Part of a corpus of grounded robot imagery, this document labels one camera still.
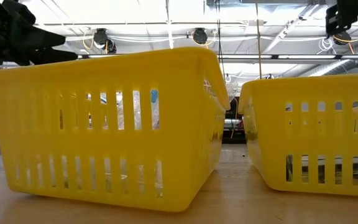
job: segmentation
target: ceiling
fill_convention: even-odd
[[[67,36],[57,49],[77,54],[103,54],[92,47],[90,38],[97,28],[106,28],[118,54],[196,45],[191,33],[205,28],[208,48],[218,52],[217,18],[221,21],[223,55],[263,54],[325,55],[351,54],[348,45],[330,45],[325,32],[325,10],[332,0],[259,0],[259,16],[254,1],[221,0],[220,13],[214,0],[23,0],[36,16],[37,27]],[[358,39],[358,22],[348,32]],[[352,43],[358,54],[358,41]],[[297,77],[319,63],[280,62],[262,64],[262,75]],[[239,85],[259,77],[257,63],[225,63],[225,73]]]

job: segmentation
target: cable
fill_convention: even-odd
[[[85,44],[85,39],[82,40],[82,44],[84,45],[84,47],[85,47],[86,49],[88,49],[88,50],[92,49],[92,47],[93,47],[93,37],[92,37],[92,41],[91,41],[91,46],[90,46],[90,47],[88,47],[88,46]]]
[[[169,41],[169,39],[163,39],[163,37],[153,37],[153,38],[148,38],[148,37],[116,37],[116,36],[108,36],[109,39],[113,39],[113,40],[120,40],[120,41],[125,41],[125,42],[134,42],[134,43],[154,43],[154,42],[164,42],[164,41]],[[66,41],[78,41],[78,40],[88,40],[88,39],[92,39],[93,36],[83,36],[83,37],[67,37]],[[187,38],[186,36],[183,37],[173,37],[172,39],[185,39]],[[252,40],[252,39],[256,39],[258,38],[257,36],[249,36],[249,37],[227,37],[222,38],[221,42],[232,42],[232,41],[242,41],[242,40]],[[273,37],[260,37],[261,39],[265,39],[265,40],[272,40]],[[325,37],[317,37],[317,38],[284,38],[281,41],[282,42],[306,42],[306,41],[314,41],[314,40],[322,40],[325,39]]]
[[[351,49],[352,54],[354,54],[354,50],[353,50],[353,47],[352,47],[351,43],[348,43],[348,44],[349,44],[349,48]]]
[[[354,54],[354,50],[353,50],[351,43],[348,43],[348,44],[349,44],[349,48],[351,49],[352,54]]]
[[[219,41],[219,49],[218,49],[218,61],[222,63],[223,70],[223,80],[226,82],[225,72],[224,72],[224,62],[223,62],[223,51],[222,51],[222,43],[221,43],[221,1],[216,0],[215,10],[217,12],[218,18],[216,20],[216,25],[218,27],[218,41]]]
[[[239,102],[237,101],[236,97],[234,97],[234,100],[236,101],[236,111],[235,111],[236,116],[235,116],[235,120],[237,120],[237,110],[238,110]],[[234,125],[233,125],[233,130],[231,132],[231,137],[230,137],[231,139],[233,138],[233,134],[234,134]]]
[[[259,10],[258,10],[258,0],[255,0],[256,6],[256,19],[257,19],[257,32],[258,32],[258,55],[259,55],[259,78],[262,79],[262,56],[261,56],[261,49],[260,49],[260,31],[259,31]]]

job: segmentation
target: wooden table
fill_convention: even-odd
[[[155,212],[11,192],[0,155],[0,223],[358,223],[358,197],[271,190],[244,145],[225,145],[188,210]]]

